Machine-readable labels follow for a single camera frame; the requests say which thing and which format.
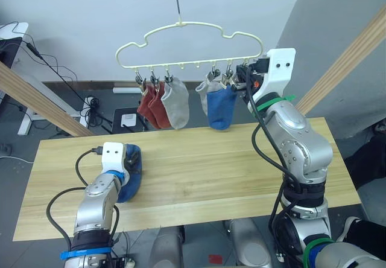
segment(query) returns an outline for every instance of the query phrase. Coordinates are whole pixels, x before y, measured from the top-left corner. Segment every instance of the sock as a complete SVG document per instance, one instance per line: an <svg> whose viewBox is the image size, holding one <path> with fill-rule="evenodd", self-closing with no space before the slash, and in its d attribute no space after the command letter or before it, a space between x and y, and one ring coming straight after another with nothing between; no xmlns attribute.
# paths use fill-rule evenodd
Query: sock
<svg viewBox="0 0 386 268"><path fill-rule="evenodd" d="M184 83L173 77L171 86L165 84L165 93L161 98L170 125L180 129L189 121L189 92Z"/></svg>
<svg viewBox="0 0 386 268"><path fill-rule="evenodd" d="M153 127L155 129L160 129L160 127L158 126L156 117L154 116L152 111L149 109L149 103L154 98L155 90L150 85L147 85L146 89L147 89L147 93L145 94L145 96L142 97L142 100L141 100L141 103L137 109L137 112L139 114L141 114L143 117L145 117L151 123L151 125L153 125Z"/></svg>
<svg viewBox="0 0 386 268"><path fill-rule="evenodd" d="M206 94L209 92L215 92L215 91L221 90L222 88L223 87L221 86L221 84L217 81L212 81L209 85L206 83L206 81L203 81L195 88L196 92L200 95L201 105L203 106L203 111L205 115L207 115Z"/></svg>
<svg viewBox="0 0 386 268"><path fill-rule="evenodd" d="M207 118L209 126L217 130L227 129L232 123L233 109L236 102L236 92L228 85L227 89L208 92Z"/></svg>
<svg viewBox="0 0 386 268"><path fill-rule="evenodd" d="M168 115L166 114L165 107L163 106L161 102L161 97L164 94L164 88L165 84L164 82L159 82L159 91L155 91L155 95L153 100L150 101L149 103L149 109L152 111L154 114L154 117L156 117L157 124L160 128L169 128L170 127L170 122Z"/></svg>

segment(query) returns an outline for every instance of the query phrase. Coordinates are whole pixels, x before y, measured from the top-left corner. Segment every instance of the red sock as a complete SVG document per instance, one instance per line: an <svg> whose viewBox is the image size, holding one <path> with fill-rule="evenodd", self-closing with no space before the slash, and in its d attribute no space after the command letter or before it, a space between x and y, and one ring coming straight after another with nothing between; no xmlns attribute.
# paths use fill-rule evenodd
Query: red sock
<svg viewBox="0 0 386 268"><path fill-rule="evenodd" d="M161 128L169 128L171 127L168 115L166 114L165 106L161 101L162 95L165 93L165 85L163 82L159 82L159 91L153 98L153 100L149 103L149 109L152 111L154 116L156 117L158 126Z"/></svg>
<svg viewBox="0 0 386 268"><path fill-rule="evenodd" d="M156 129L160 129L156 117L152 113L152 111L149 108L149 103L153 100L153 98L156 96L155 90L152 86L148 85L146 86L147 93L146 95L142 98L141 103L137 109L137 112L141 114L143 117L145 117L151 125L154 126Z"/></svg>

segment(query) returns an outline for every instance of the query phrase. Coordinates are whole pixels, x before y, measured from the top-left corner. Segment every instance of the navy blue sock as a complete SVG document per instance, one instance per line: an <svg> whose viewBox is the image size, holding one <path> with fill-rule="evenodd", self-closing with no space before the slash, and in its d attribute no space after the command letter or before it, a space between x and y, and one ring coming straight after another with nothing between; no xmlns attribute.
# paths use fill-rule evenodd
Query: navy blue sock
<svg viewBox="0 0 386 268"><path fill-rule="evenodd" d="M209 126L217 130L227 129L232 123L236 92L230 86L207 94L207 118Z"/></svg>

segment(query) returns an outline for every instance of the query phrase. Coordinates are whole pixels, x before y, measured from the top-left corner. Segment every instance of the red object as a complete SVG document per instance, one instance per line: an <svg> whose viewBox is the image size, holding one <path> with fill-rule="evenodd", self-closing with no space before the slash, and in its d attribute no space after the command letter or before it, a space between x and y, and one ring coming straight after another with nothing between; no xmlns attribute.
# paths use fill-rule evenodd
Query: red object
<svg viewBox="0 0 386 268"><path fill-rule="evenodd" d="M209 263L210 264L222 264L223 263L223 256L221 255L208 255Z"/></svg>
<svg viewBox="0 0 386 268"><path fill-rule="evenodd" d="M143 117L145 117L151 123L151 125L154 126L154 128L160 129L157 123L156 117L154 116L154 114L149 108L149 103L153 100L155 96L155 90L150 85L147 85L146 89L147 89L147 93L142 98L141 103L137 109L137 112L141 114Z"/></svg>
<svg viewBox="0 0 386 268"><path fill-rule="evenodd" d="M154 90L154 98L149 103L149 109L152 111L156 117L157 124L160 128L169 128L171 127L168 115L166 114L165 106L161 101L162 95L165 93L165 84L164 82L159 82L159 91Z"/></svg>

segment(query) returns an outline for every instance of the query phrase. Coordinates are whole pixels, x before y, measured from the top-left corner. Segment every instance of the sock hanger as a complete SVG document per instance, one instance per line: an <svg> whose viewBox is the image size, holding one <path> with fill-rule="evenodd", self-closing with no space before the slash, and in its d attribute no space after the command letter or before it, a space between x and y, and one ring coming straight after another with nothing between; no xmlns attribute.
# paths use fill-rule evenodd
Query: sock hanger
<svg viewBox="0 0 386 268"><path fill-rule="evenodd" d="M177 65L177 66L181 67L181 69L183 69L185 67L185 65L187 65L187 64L195 64L196 67L199 68L200 64L202 64L202 63L209 63L210 62L210 63L215 65L216 62L228 61L228 64L229 64L229 62L232 63L233 60L243 60L244 63L246 64L246 63L248 63L248 61L250 59L255 59L255 58L259 57L263 53L263 44L262 44L260 38L258 38L257 36L255 36L253 34L245 33L245 32L242 32L242 31L236 31L232 35L227 36L227 35L224 34L223 28L221 26L219 26L219 25L210 24L210 23L207 23L207 22L183 22L182 18L181 18L179 0L176 0L176 2L177 2L178 13L179 13L179 21L178 22L176 22L175 24L172 24L172 25L166 25L164 27L156 28L155 30L152 30L152 31L148 32L147 34L144 35L145 43L143 43L142 45L139 45L136 42L130 42L130 43L126 43L125 45L123 45L123 46L121 46L120 48L117 49L117 51L115 53L115 59L116 59L116 61L118 62L118 64L121 67L123 67L125 69L138 70L139 68L150 68L150 69L153 69L154 67L162 66L162 67L164 67L168 71L169 66L173 66L173 65ZM260 51L257 54L251 55L251 56L223 58L223 59L199 60L199 61L188 61L188 62L174 62L174 63L161 63L161 64L139 65L139 66L128 66L128 65L123 65L121 63L121 61L119 59L119 53L122 50L124 50L124 49L126 49L126 48L128 48L130 46L137 46L138 48L144 48L144 47L146 47L148 45L147 38L151 34L157 33L159 31L167 30L169 28L185 27L187 25L202 25L202 26L205 26L205 27L217 28L217 29L219 29L221 31L221 36L223 38L225 38L225 39L233 39L233 37L236 36L237 34L241 35L241 36L251 37L252 39L256 40L259 43Z"/></svg>

